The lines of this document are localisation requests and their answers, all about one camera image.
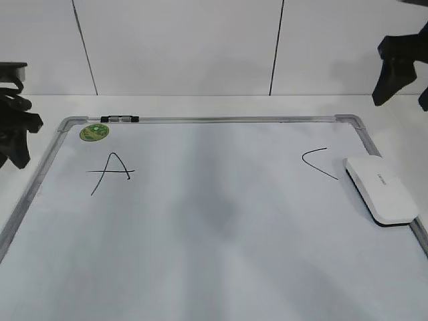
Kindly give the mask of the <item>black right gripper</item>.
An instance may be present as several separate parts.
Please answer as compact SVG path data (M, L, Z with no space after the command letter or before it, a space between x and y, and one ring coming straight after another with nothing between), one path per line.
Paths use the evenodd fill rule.
M418 33L386 35L379 43L382 60L406 59L427 63L427 23ZM382 106L399 90L417 79L413 62L383 62L378 82L372 93L375 106ZM418 98L423 111L428 111L428 88Z

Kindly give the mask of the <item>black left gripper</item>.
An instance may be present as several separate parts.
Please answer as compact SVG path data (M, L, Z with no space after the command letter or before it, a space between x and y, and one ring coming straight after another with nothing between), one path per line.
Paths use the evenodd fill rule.
M19 129L1 130L1 164L10 160L17 168L30 161L27 131L38 133L43 126L39 114L28 113L32 103L21 96L26 62L1 62L1 114L18 115Z

